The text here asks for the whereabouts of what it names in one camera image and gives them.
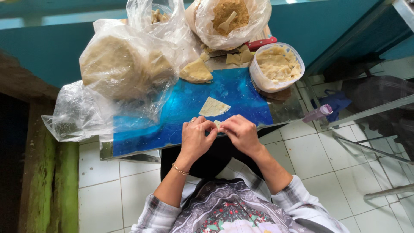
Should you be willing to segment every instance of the plastic wrap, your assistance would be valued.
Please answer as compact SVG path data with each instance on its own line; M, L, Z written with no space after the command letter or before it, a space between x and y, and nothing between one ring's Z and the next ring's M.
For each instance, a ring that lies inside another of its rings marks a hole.
M151 6L151 1L134 2ZM166 6L157 7L168 13ZM82 80L65 85L53 116L42 116L58 141L81 141L160 124L162 107L180 67L197 57L191 50L196 42L184 23L183 3L174 1L173 7L169 22L144 28L137 26L147 23L140 11L132 15L128 11L133 19L142 19L131 26L115 19L94 22L95 35L79 58ZM151 8L146 9L150 16Z
M160 9L170 15L170 19L165 23L151 24L151 9ZM131 27L177 45L179 54L176 64L179 69L200 56L195 50L195 36L185 22L182 0L128 0L127 15Z
M270 0L244 0L249 13L249 23L245 27L222 36L213 28L214 7L219 0L195 0L186 10L185 17L201 41L211 49L230 50L257 36L267 25L272 13Z
M280 46L281 48L285 49L288 52L291 51L296 56L296 60L298 61L299 65L301 66L301 73L300 73L300 76L298 78L290 80L290 81L275 84L272 80L270 80L269 78L267 78L263 74L262 70L260 69L260 67L257 63L256 55L260 54L261 52L263 52L266 49L272 48L274 45ZM278 91L284 90L284 89L290 87L296 81L298 81L303 76L303 74L305 73L305 64L303 63L303 60L302 60L301 56L299 55L299 53L292 46L290 46L288 44L285 44L285 43L277 42L277 43L264 45L256 51L256 53L253 57L253 61L250 64L249 71L250 71L250 76L252 77L252 79L255 82L255 84L257 85L257 87L259 87L261 90L263 90L265 92L273 93L273 92L278 92Z

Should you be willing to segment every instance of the brown powder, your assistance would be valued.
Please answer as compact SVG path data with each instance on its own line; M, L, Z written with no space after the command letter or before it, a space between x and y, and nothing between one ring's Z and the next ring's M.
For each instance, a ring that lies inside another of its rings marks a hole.
M243 0L220 0L213 9L214 19L213 28L222 36L227 36L236 28L244 27L249 23L249 12ZM225 22L230 15L235 11L237 13L233 21L229 25L228 31L219 28L219 25Z

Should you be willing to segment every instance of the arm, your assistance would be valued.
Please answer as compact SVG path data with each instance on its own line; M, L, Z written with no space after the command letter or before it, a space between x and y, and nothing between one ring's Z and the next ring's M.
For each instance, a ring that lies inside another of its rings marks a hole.
M219 132L227 134L239 151L254 160L272 195L284 189L292 181L293 176L259 142L255 124L241 115L232 116L221 123Z
M188 172L193 163L207 152L218 132L216 125L203 116L193 120L193 123L183 124L181 152L174 163L183 172ZM208 136L205 136L206 131L210 131ZM147 197L138 224L132 226L132 231L169 232L181 212L186 177L172 167L154 193Z
M309 194L297 176L289 174L259 142L256 125L241 115L232 116L221 123L219 132L229 136L234 146L252 158L263 174L273 202L293 219L304 218L323 225L334 232L348 232Z

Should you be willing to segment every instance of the gold bracelet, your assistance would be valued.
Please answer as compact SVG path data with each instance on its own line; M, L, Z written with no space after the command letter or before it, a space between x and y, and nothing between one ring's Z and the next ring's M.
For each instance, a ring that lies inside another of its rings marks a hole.
M174 163L172 164L172 166L175 170L177 170L179 173L181 173L183 175L188 175L189 174L189 172L184 172L184 171L181 171L180 169L178 169L178 167L176 167L176 165Z

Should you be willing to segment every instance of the blue cutting board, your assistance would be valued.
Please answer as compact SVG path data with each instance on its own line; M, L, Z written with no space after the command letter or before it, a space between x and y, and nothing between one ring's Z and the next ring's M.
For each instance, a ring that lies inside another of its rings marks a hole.
M240 114L256 125L273 124L267 102L254 89L248 68L215 70L212 75L214 78L209 84L192 84L179 79L162 109L161 123L147 129L115 133L113 156L180 144L183 122L198 117L209 96L231 108L207 120L224 121Z

